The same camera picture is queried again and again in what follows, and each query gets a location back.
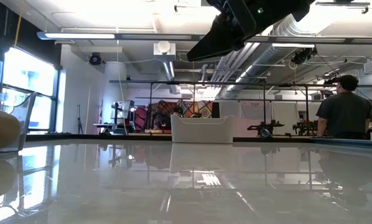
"ceiling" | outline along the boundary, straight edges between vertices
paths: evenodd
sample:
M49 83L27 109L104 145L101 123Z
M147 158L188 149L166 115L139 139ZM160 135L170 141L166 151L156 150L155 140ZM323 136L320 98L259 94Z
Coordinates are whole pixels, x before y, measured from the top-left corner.
M211 27L213 18L218 11L213 7L201 7L201 0L0 0L16 13L23 8L25 19L47 32L59 32L62 28L118 28L119 32L132 33L167 33L167 34L206 34ZM362 15L360 11L349 14L336 14L334 21L323 31L321 36L359 36L372 37L372 7L369 13ZM67 30L68 32L91 32L90 30ZM93 32L108 32L107 30L94 30ZM132 70L131 78L151 79L157 71L163 70L160 62L153 59L154 41L122 40L80 40L76 42L77 49L87 58L91 52L85 50L93 47L101 49L105 60L117 60L117 52L113 49L121 48L121 61L131 61L128 69ZM204 63L190 63L185 54L196 43L176 42L177 61L175 68L192 69L201 68ZM328 62L339 62L342 56L372 56L372 46L368 45L318 45L319 54ZM284 59L286 67L271 69L271 76L267 82L293 82L304 83L312 81L317 76L331 70L328 66L303 65L296 70L290 69L288 64L291 56ZM218 63L219 58L210 60L210 64ZM362 62L364 59L353 57L349 61ZM249 66L248 60L243 68ZM309 62L323 62L320 57L314 57ZM356 66L350 63L332 63L332 68Z

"dark hair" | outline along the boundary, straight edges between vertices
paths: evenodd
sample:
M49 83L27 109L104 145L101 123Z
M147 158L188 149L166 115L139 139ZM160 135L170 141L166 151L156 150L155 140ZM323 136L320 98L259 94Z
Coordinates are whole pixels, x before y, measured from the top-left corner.
M183 114L184 113L184 110L180 107L180 106L176 106L172 112L176 112L176 113L180 113L180 114Z
M343 75L339 78L339 82L342 86L342 88L353 91L358 86L358 80L353 75Z

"tripod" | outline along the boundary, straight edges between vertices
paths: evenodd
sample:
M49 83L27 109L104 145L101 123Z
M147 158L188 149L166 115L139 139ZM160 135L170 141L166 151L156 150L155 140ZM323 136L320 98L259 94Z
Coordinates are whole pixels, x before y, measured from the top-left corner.
M77 105L77 107L78 107L78 134L80 134L80 131L82 134L84 134L81 123L81 105Z

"dark gray t-shirt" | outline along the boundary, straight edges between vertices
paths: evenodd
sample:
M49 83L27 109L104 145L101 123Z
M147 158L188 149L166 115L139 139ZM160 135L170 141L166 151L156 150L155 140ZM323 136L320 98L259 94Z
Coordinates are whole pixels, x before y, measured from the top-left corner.
M366 119L370 118L371 104L353 93L340 93L325 99L316 116L327 120L328 135L366 133Z

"window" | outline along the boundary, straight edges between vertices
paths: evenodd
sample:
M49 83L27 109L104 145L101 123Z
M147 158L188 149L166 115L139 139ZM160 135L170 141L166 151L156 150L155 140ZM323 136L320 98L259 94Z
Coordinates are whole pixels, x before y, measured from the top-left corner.
M7 88L4 88L2 92L10 94L9 98L4 102L5 105L9 106L19 105L27 97L25 93ZM30 129L49 129L51 105L52 100L50 98L37 96L31 112Z
M55 74L53 65L19 49L11 48L5 53L5 84L52 96Z

